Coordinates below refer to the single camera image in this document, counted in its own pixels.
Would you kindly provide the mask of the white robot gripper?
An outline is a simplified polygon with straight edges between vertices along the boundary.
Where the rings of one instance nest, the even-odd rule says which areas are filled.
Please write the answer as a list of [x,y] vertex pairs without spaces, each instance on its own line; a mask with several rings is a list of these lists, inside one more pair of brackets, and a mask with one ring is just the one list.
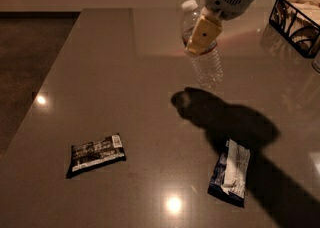
[[213,50],[217,37],[222,32],[223,20],[231,20],[242,15],[254,0],[205,0],[205,7],[193,27],[187,41],[186,50],[200,56]]

